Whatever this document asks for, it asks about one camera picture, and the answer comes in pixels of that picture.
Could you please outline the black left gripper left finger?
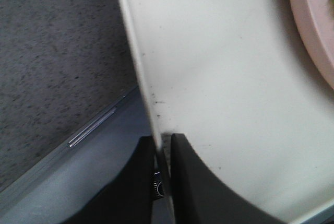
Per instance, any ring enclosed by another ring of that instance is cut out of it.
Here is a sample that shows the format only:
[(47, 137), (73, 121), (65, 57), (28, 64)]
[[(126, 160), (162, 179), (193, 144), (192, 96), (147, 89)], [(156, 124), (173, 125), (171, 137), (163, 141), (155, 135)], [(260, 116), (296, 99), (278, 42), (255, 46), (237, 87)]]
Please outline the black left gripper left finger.
[(155, 150), (141, 137), (116, 178), (64, 223), (151, 223)]

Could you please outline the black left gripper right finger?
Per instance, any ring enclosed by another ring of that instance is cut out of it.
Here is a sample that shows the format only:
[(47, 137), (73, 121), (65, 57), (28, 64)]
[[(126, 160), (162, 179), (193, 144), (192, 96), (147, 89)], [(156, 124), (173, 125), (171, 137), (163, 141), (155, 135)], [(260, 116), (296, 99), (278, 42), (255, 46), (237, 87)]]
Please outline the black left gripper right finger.
[(171, 136), (171, 189), (176, 223), (281, 223), (222, 183), (184, 134)]

